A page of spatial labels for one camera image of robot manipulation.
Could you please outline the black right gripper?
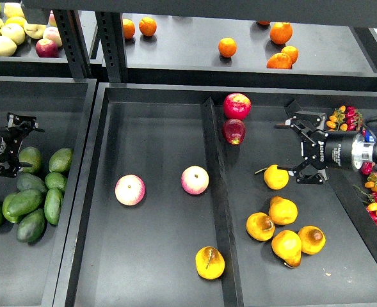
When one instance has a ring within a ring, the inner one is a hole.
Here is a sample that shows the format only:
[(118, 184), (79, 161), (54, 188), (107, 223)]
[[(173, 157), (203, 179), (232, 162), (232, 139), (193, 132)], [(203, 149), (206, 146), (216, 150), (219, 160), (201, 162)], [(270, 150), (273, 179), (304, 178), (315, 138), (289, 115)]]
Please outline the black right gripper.
[(275, 125), (276, 129), (293, 130), (301, 140), (303, 161), (293, 167), (277, 167), (298, 184), (324, 184), (328, 180), (326, 168), (358, 171), (363, 165), (363, 137), (356, 132), (325, 132), (325, 120), (324, 113), (297, 111)]

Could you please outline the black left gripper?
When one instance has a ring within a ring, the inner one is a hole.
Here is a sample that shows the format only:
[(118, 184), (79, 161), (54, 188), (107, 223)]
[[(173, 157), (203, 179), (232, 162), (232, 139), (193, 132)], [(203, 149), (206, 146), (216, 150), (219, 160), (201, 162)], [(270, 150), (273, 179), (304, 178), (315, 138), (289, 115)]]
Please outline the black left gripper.
[(33, 166), (30, 162), (20, 162), (19, 149), (22, 140), (31, 132), (45, 132), (36, 116), (7, 114), (7, 127), (0, 127), (0, 177), (15, 178), (23, 168)]

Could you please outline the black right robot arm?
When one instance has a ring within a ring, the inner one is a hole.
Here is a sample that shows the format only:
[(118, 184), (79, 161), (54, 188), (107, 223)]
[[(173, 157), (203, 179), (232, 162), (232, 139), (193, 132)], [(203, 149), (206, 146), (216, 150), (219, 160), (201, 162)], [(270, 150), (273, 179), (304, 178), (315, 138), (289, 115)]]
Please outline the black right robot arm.
[(377, 116), (365, 121), (364, 127), (374, 141), (366, 141), (360, 132), (325, 131), (324, 113), (298, 111), (285, 122), (300, 138), (303, 161), (297, 166), (278, 166), (301, 184), (323, 184), (326, 170), (358, 171), (364, 163), (377, 164)]

